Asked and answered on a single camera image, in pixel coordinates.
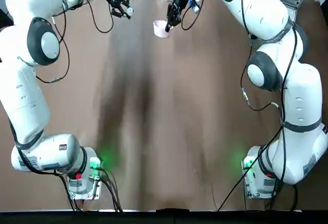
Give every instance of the label sticker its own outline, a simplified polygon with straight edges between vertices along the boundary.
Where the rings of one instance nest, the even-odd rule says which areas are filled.
[[[64,151],[67,149],[67,144],[64,144],[64,145],[59,145],[59,150],[60,151]]]
[[[322,131],[327,134],[328,133],[328,128],[326,126],[323,127]]]
[[[32,165],[33,168],[40,170],[41,168],[37,164],[37,157],[36,156],[25,156],[25,158],[29,161],[30,165]],[[22,161],[22,159],[19,157],[18,162],[21,167],[26,167],[25,163]]]
[[[275,179],[265,179],[263,185],[266,187],[273,187],[275,185]]]

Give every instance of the wire bundle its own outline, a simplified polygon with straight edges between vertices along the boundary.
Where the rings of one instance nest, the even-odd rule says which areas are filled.
[[[100,179],[102,183],[104,183],[104,185],[107,187],[108,191],[110,192],[111,196],[112,196],[112,200],[113,200],[113,206],[114,206],[114,210],[116,212],[123,212],[123,209],[121,207],[120,201],[119,201],[119,197],[118,197],[118,188],[117,188],[117,182],[116,179],[114,177],[114,175],[112,174],[111,171],[110,174],[113,177],[114,183],[110,180],[109,175],[107,174],[107,172],[104,169],[100,169],[102,172],[105,173],[106,175],[106,179],[104,179],[103,177]]]

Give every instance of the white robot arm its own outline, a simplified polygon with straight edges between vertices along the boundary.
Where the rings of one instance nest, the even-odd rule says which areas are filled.
[[[199,0],[192,1],[200,7]],[[320,75],[315,67],[299,62],[308,39],[280,0],[222,1],[249,33],[264,43],[248,60],[251,82],[270,91],[283,88],[279,139],[267,147],[252,147],[242,161],[244,172],[251,167],[245,176],[248,197],[270,198],[277,178],[296,184],[327,150],[328,129],[321,123]],[[166,31],[181,23],[181,12],[188,2],[173,0],[168,6]]]
[[[107,1],[121,16],[132,16],[129,1]],[[97,199],[100,183],[99,187],[94,183],[100,172],[93,168],[101,167],[100,160],[92,148],[80,146],[72,134],[44,133],[50,113],[35,74],[37,66],[52,64],[59,57],[59,42],[47,19],[82,2],[6,0],[14,26],[0,32],[0,100],[14,135],[14,169],[57,170],[66,174],[68,189],[75,199]]]

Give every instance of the connector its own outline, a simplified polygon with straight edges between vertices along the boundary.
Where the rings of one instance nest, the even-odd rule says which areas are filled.
[[[251,103],[250,103],[249,100],[248,100],[248,97],[247,97],[247,94],[246,94],[246,92],[245,92],[245,89],[244,89],[243,87],[241,88],[241,91],[242,91],[242,95],[243,95],[243,97],[244,97],[246,103],[247,103],[248,105],[251,105]]]
[[[90,175],[89,179],[92,179],[94,181],[100,181],[100,176],[96,176],[96,175]]]
[[[58,81],[60,81],[62,79],[62,77],[55,77],[55,78],[53,78],[52,80],[50,80],[49,81],[49,83],[55,83],[55,82],[58,82]]]

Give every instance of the black cable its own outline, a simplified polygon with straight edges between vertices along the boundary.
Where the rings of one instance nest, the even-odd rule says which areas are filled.
[[[90,11],[91,11],[91,15],[92,15],[92,19],[93,19],[94,26],[96,27],[96,29],[97,29],[100,33],[109,33],[109,32],[113,29],[113,27],[114,27],[114,19],[113,19],[113,15],[112,15],[112,12],[111,12],[111,7],[110,7],[110,5],[108,4],[108,8],[109,8],[109,13],[110,13],[110,15],[111,15],[111,19],[112,19],[112,26],[111,26],[111,28],[110,28],[109,30],[107,30],[107,31],[102,31],[102,30],[100,30],[100,29],[98,28],[98,26],[97,26],[97,24],[96,24],[96,20],[95,20],[95,18],[94,18],[94,14],[93,14],[93,10],[92,10],[92,6],[91,6],[90,2],[89,2],[88,0],[86,0],[86,1],[87,1],[87,3],[89,4]]]
[[[71,199],[70,194],[69,194],[68,189],[67,189],[67,185],[66,185],[65,179],[61,175],[59,176],[59,178],[61,179],[61,181],[62,181],[62,183],[63,183],[63,185],[65,187],[65,191],[66,191],[66,194],[67,194],[67,197],[68,197],[68,201],[70,202],[70,206],[71,206],[72,210],[75,211],[75,209],[73,207],[72,199]]]
[[[242,181],[242,189],[243,189],[243,195],[244,195],[244,208],[245,211],[247,211],[247,207],[246,207],[246,188],[245,188],[245,181]]]
[[[65,36],[65,33],[66,33],[66,24],[67,24],[67,19],[66,19],[66,13],[65,13],[65,10],[63,11],[63,13],[64,13],[64,30],[63,30],[63,35],[60,37],[60,41],[59,41],[59,43],[61,43],[61,42],[64,40],[64,36]],[[56,27],[56,30],[57,30],[58,34],[60,35],[59,30],[58,30],[56,24],[55,24],[55,27]]]
[[[287,70],[286,70],[286,74],[283,78],[282,85],[281,85],[281,113],[282,113],[281,116],[282,116],[282,125],[283,126],[284,126],[284,122],[285,122],[285,106],[284,106],[283,94],[284,94],[284,91],[285,91],[285,83],[286,83],[287,75],[288,75],[289,70],[291,68],[291,65],[292,65],[292,62],[293,62],[293,59],[294,59],[294,56],[295,56],[295,52],[296,52],[296,47],[297,47],[297,34],[296,34],[296,29],[295,29],[294,25],[293,25],[292,29],[293,29],[293,32],[294,32],[295,44],[294,44],[292,57],[289,61],[289,64],[288,64],[288,67],[287,67]],[[282,169],[281,179],[277,184],[277,191],[281,190],[281,187],[283,185],[283,178],[285,176],[285,171],[286,171],[286,141],[285,141],[284,128],[282,128],[282,144],[283,144],[283,169]],[[275,197],[272,197],[272,195],[271,195],[271,199],[272,199],[272,203],[270,204],[270,210],[273,207]]]
[[[60,37],[63,38],[62,35],[60,34],[60,32],[59,32],[59,30],[58,30],[56,24],[55,24],[55,28],[56,28],[56,30],[57,30],[57,33],[60,35]],[[66,69],[65,74],[64,74],[62,77],[56,77],[55,79],[50,80],[50,81],[43,80],[43,79],[41,79],[40,77],[36,76],[36,78],[37,78],[38,80],[40,80],[41,82],[43,82],[43,83],[45,83],[45,84],[51,84],[51,83],[58,82],[58,81],[64,79],[64,78],[67,76],[68,71],[69,71],[69,69],[70,69],[70,52],[69,52],[69,50],[68,50],[67,44],[66,44],[66,42],[65,42],[64,39],[63,39],[63,43],[64,43],[65,48],[66,48],[66,51],[67,51],[67,69]]]
[[[280,133],[282,129],[282,126],[278,129],[277,133],[272,137],[272,139],[269,141],[269,143],[267,143],[264,147],[263,150],[258,154],[258,156],[255,158],[255,160],[253,161],[253,163],[250,165],[250,167],[246,170],[246,172],[242,175],[242,177],[237,181],[237,183],[233,186],[233,188],[231,189],[231,191],[229,192],[229,194],[226,196],[226,198],[224,199],[223,203],[221,204],[221,206],[218,208],[217,211],[220,211],[223,207],[223,205],[225,204],[225,202],[228,200],[228,198],[230,197],[230,195],[232,194],[232,192],[235,190],[235,188],[239,185],[239,183],[244,179],[244,177],[246,176],[246,174],[248,173],[248,171],[252,168],[252,166],[256,163],[256,161],[258,160],[258,158],[262,155],[262,153],[266,150],[266,148],[273,142],[273,140],[275,139],[275,137]]]
[[[184,28],[184,27],[183,27],[183,19],[184,19],[186,13],[188,12],[188,10],[191,8],[191,6],[189,6],[189,8],[184,12],[184,14],[183,14],[183,16],[182,16],[182,20],[181,20],[181,28],[182,28],[183,30],[188,31],[188,30],[191,29],[192,26],[196,23],[196,21],[197,21],[199,15],[200,15],[201,9],[203,8],[203,3],[204,3],[204,0],[201,0],[201,4],[200,4],[200,8],[199,8],[199,12],[198,12],[198,14],[196,15],[196,18],[194,19],[193,23],[191,23],[190,26],[187,27],[187,28]]]
[[[113,182],[110,180],[110,177],[109,177],[108,173],[104,169],[100,169],[100,170],[103,171],[106,174],[106,177],[108,179],[109,184],[112,186],[112,188],[114,188],[117,203],[120,205],[120,201],[119,201],[119,197],[118,197],[118,187],[117,187],[117,182],[116,182],[116,179],[115,179],[114,175],[112,174],[111,171],[109,171],[110,174],[112,175],[113,179],[114,179],[115,184],[113,184]]]
[[[296,185],[293,185],[293,188],[294,188],[294,202],[293,202],[293,205],[292,205],[290,211],[296,210],[296,207],[297,207],[297,204],[298,204],[298,191],[297,191],[297,186]]]
[[[248,27],[247,27],[247,25],[246,25],[246,21],[245,21],[244,0],[240,0],[240,1],[241,1],[241,16],[242,16],[242,22],[243,22],[244,27],[245,27],[245,29],[246,29],[247,35],[249,35],[250,32],[249,32],[249,30],[248,30]],[[245,67],[244,67],[244,69],[243,69],[243,71],[242,71],[242,74],[241,74],[241,77],[240,77],[240,88],[241,88],[241,90],[242,90],[242,92],[243,92],[244,97],[245,97],[245,95],[246,95],[246,92],[245,92],[245,90],[244,90],[244,88],[243,88],[243,86],[242,86],[242,79],[243,79],[244,73],[245,73],[246,68],[247,68],[247,62],[248,62],[248,60],[250,59],[250,57],[251,57],[251,55],[252,55],[252,50],[253,50],[253,46],[251,45],[250,53],[249,53],[249,55],[248,55],[248,58],[247,58],[247,61],[246,61]],[[255,109],[255,108],[253,108],[253,107],[251,106],[251,103],[248,101],[248,98],[246,99],[246,97],[245,97],[245,100],[247,101],[249,108],[250,108],[251,110],[253,110],[253,111],[262,111],[262,110],[266,109],[267,107],[269,107],[269,106],[271,105],[271,103],[268,103],[268,104],[264,105],[262,108]]]
[[[121,206],[118,204],[117,200],[115,199],[115,196],[114,196],[114,193],[113,193],[113,190],[111,188],[111,186],[103,179],[100,179],[102,183],[104,183],[104,185],[107,187],[107,189],[109,190],[111,196],[112,196],[112,200],[113,200],[113,205],[114,205],[114,209],[116,211],[120,211],[120,212],[123,212],[123,209],[121,208]]]

